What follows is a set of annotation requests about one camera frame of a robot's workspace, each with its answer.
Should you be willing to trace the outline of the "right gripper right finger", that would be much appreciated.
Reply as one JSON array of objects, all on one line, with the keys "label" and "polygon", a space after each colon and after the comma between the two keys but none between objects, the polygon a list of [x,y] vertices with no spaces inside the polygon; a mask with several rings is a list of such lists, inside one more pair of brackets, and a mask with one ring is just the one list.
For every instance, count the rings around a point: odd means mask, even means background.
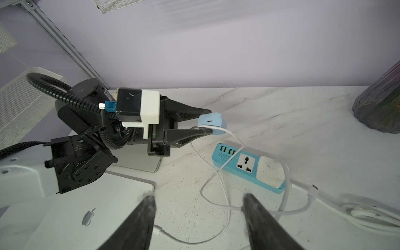
[{"label": "right gripper right finger", "polygon": [[244,195],[242,211],[252,250],[302,249],[253,194]]}]

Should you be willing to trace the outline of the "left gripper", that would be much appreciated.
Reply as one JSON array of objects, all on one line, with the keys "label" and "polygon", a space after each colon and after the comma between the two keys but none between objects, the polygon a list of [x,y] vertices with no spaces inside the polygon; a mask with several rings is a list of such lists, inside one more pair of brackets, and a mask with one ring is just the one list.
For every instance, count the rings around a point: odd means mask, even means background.
[{"label": "left gripper", "polygon": [[[159,124],[149,126],[148,155],[169,156],[170,147],[181,148],[201,137],[212,135],[213,130],[209,128],[174,129],[175,121],[198,119],[201,115],[211,113],[209,109],[185,105],[161,95]],[[125,128],[122,122],[119,133],[119,146],[125,146],[133,140],[138,140],[138,143],[145,140],[142,128]]]}]

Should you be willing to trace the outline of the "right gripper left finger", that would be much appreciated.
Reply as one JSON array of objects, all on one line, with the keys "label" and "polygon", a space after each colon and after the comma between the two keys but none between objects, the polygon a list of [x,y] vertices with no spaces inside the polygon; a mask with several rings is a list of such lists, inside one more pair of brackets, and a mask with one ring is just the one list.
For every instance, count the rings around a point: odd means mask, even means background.
[{"label": "right gripper left finger", "polygon": [[151,243],[155,216],[155,196],[147,195],[99,249],[148,250]]}]

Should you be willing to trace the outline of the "light blue charger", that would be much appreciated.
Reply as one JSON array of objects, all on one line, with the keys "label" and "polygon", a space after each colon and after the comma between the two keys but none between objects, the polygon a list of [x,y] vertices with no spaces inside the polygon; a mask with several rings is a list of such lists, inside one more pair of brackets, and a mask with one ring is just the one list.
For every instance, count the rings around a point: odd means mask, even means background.
[{"label": "light blue charger", "polygon": [[212,127],[218,127],[218,128],[223,128],[224,130],[213,130],[213,133],[211,135],[222,135],[225,134],[226,131],[228,130],[227,123],[220,113],[210,113],[210,114],[203,114],[199,116],[198,119],[198,127],[200,126],[212,126]]}]

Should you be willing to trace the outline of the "white charger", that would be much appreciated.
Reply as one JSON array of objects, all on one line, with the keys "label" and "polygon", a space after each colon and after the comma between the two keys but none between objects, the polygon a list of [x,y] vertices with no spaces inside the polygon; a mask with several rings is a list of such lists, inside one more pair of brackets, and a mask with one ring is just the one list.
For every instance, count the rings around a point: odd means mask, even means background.
[{"label": "white charger", "polygon": [[279,189],[285,181],[282,164],[277,160],[261,156],[257,165],[256,179]]}]

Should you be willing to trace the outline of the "teal power strip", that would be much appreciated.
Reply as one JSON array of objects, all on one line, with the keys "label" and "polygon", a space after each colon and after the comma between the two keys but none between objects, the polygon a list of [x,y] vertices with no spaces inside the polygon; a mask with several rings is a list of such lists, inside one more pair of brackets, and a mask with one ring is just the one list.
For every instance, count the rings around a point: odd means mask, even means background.
[{"label": "teal power strip", "polygon": [[223,170],[274,193],[281,194],[285,188],[285,181],[279,189],[276,189],[256,179],[257,165],[260,157],[261,156],[246,151],[238,152],[234,147],[219,143],[216,146],[211,159],[213,164],[218,168],[222,167],[225,162],[229,161]]}]

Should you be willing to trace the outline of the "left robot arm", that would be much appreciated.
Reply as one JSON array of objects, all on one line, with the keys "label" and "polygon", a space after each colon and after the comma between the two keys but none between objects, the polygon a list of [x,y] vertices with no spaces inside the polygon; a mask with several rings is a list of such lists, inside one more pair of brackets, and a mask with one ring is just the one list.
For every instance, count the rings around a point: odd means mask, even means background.
[{"label": "left robot arm", "polygon": [[118,88],[111,94],[96,79],[70,86],[29,73],[34,88],[55,99],[58,117],[74,135],[49,142],[31,141],[1,150],[1,206],[64,194],[98,180],[117,163],[114,151],[145,144],[147,154],[168,157],[211,135],[207,128],[180,129],[178,123],[210,114],[154,90]]}]

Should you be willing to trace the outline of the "grey laptop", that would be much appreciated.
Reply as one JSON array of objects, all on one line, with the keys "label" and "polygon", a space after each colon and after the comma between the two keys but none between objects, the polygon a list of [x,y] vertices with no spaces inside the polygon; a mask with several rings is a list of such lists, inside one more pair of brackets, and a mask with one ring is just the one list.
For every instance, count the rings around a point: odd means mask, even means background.
[{"label": "grey laptop", "polygon": [[162,157],[149,156],[147,148],[147,140],[140,143],[138,143],[138,140],[133,140],[121,149],[111,150],[111,153],[118,159],[114,165],[150,173],[156,172],[161,164]]}]

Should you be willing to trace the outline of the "lower white mesh shelf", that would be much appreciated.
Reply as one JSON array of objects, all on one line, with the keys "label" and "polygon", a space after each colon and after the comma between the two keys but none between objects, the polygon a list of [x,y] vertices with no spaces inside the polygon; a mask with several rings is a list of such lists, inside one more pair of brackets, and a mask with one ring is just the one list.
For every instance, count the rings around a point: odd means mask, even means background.
[{"label": "lower white mesh shelf", "polygon": [[1,88],[1,149],[19,143],[53,108],[55,99],[34,88],[29,73],[67,80],[40,67],[32,67]]}]

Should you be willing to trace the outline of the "white mesh shelf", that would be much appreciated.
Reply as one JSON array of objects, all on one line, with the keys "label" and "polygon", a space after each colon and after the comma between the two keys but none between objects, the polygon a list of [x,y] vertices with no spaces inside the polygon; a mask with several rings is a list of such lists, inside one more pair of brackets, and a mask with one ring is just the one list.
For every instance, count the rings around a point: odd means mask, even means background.
[{"label": "white mesh shelf", "polygon": [[55,99],[34,88],[29,73],[67,80],[40,67],[32,67],[1,88],[1,149],[19,143],[53,108]]},{"label": "white mesh shelf", "polygon": [[0,54],[9,51],[18,44],[16,39],[10,34],[5,26],[0,24]]}]

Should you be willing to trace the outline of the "dark glass vase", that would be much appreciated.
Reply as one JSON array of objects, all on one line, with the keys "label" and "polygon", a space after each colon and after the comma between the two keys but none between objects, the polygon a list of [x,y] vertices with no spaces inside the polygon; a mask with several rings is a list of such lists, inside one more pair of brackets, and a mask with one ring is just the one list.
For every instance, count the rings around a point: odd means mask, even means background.
[{"label": "dark glass vase", "polygon": [[356,99],[354,117],[368,128],[384,133],[400,133],[400,63],[396,63],[376,83]]}]

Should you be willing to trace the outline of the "upper white mesh shelf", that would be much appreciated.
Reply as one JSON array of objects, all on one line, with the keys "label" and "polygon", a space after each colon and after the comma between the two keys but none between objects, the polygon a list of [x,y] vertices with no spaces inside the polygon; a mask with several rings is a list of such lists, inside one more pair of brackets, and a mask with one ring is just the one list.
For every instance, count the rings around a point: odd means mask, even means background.
[{"label": "upper white mesh shelf", "polygon": [[10,34],[5,26],[0,24],[0,54],[9,51],[18,44],[16,39]]}]

